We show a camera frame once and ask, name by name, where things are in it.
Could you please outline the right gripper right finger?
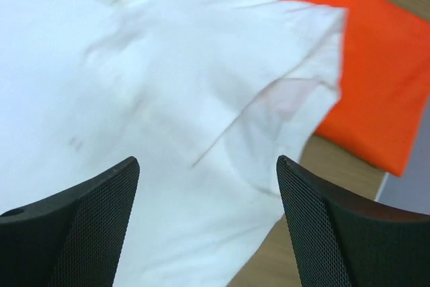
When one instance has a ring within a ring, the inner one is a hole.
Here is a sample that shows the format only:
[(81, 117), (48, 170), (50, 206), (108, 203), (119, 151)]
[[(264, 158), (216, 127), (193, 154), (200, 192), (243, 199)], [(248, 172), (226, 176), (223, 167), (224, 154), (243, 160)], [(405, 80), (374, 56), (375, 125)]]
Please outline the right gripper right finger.
[(429, 215), (359, 196), (286, 156), (276, 171), (302, 286), (429, 286)]

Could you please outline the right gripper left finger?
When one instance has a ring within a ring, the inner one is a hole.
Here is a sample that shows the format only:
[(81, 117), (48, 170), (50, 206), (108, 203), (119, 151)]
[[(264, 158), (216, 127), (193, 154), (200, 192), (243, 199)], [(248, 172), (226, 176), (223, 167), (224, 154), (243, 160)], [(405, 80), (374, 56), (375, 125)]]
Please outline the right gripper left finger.
[(112, 286), (138, 185), (128, 157), (1, 215), (1, 286)]

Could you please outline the white t-shirt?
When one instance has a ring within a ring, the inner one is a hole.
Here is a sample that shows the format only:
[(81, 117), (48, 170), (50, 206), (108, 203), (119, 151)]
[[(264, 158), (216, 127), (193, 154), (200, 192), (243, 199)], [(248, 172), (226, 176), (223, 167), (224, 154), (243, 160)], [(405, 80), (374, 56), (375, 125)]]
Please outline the white t-shirt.
[(295, 0), (1, 0), (1, 209), (134, 156), (116, 286), (226, 286), (339, 101), (347, 13)]

